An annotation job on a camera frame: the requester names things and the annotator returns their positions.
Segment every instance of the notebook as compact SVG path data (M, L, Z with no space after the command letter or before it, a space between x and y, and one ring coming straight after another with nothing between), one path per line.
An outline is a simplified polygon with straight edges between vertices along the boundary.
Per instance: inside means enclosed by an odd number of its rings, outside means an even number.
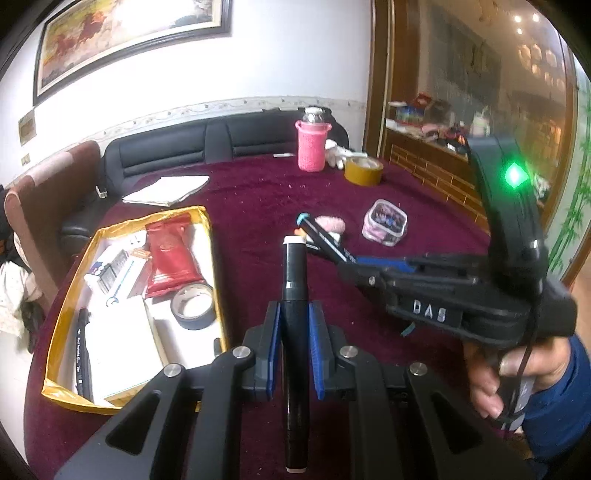
M86 348L95 404L121 406L168 364L153 321L139 295L93 310Z
M201 190L208 181L207 175L162 177L156 183L123 197L123 201L170 207Z

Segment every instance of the roll of tape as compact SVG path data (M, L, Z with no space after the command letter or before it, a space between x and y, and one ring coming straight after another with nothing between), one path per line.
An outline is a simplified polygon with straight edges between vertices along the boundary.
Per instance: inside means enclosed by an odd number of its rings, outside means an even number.
M378 185L382 180L384 166L375 158L351 157L345 165L345 178L363 187Z
M213 289L203 283L191 283L181 288L170 302L170 309L181 327L200 330L216 319Z

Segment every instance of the red snack package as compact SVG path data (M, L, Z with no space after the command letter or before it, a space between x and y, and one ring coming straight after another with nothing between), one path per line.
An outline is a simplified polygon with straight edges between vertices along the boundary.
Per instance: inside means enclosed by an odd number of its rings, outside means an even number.
M204 281L189 250L192 222L189 213L146 225L152 253L152 276L146 298L159 297L189 283Z

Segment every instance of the maroon tablecloth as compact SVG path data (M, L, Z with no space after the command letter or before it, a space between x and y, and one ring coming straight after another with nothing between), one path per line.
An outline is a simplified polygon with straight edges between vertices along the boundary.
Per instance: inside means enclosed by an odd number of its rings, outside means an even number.
M378 187L347 182L342 172L326 169L305 173L293 158L252 158L200 165L181 174L210 174L209 184L179 206L205 205L224 277L222 296L230 306L226 321L239 342L247 328L262 323L270 300L281 295L282 239L293 232L299 213L340 216L346 222L343 239L356 255L399 257L425 252L482 253L488 237L459 209L442 203L406 171L386 166ZM160 174L142 179L144 186ZM408 214L408 234L388 248L363 238L365 212L376 199L387 199ZM119 202L103 225L148 215L158 209ZM51 333L71 281L64 282L40 333L25 399L27 459L40 480L56 470L106 421L105 416L66 410L41 396ZM421 360L451 385L465 387L458 340L428 327L401 338L405 327L377 309L355 288L344 285L329 262L309 256L310 298L323 302L328 323L344 329L349 342L372 352L382 362L408 364ZM242 422L241 478L288 478L283 464L281 392L266 404L245 406ZM298 478L349 477L348 427L341 405L311 402L310 461Z

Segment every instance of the human hand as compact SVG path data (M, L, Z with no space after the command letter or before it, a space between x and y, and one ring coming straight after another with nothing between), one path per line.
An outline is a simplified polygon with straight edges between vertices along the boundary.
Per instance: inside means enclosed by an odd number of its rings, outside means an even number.
M499 375L514 377L525 353L519 347L506 353L501 360L499 372L486 361L484 351L477 344L464 343L464 359L470 382L470 399L476 411L485 419L497 418L503 411L501 397L496 394L501 383ZM534 392L546 390L556 384L566 372L570 362L568 338L552 337L534 345L525 366L525 376L535 376Z

